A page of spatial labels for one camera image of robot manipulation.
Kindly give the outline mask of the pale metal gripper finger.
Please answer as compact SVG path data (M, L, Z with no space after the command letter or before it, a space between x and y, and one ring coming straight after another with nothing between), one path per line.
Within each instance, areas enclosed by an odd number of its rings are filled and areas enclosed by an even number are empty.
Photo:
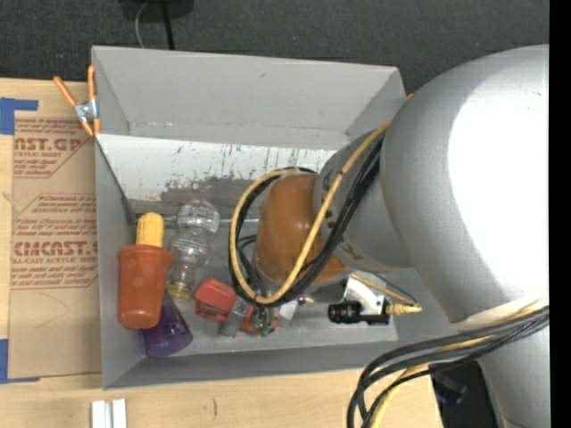
M253 306L245 300L235 300L227 318L223 321L219 333L226 337L235 337L239 331L252 330Z

